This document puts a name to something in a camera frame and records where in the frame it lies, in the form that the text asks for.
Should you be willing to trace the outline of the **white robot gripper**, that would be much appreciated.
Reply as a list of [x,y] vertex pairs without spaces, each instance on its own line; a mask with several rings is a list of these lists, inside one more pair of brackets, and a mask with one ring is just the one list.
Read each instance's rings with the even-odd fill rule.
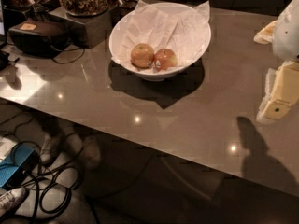
[[272,43],[274,54],[286,61],[278,70],[268,69],[265,96],[256,117],[261,124],[272,124],[284,118],[299,101],[299,0],[291,0],[277,21],[267,24],[253,40]]

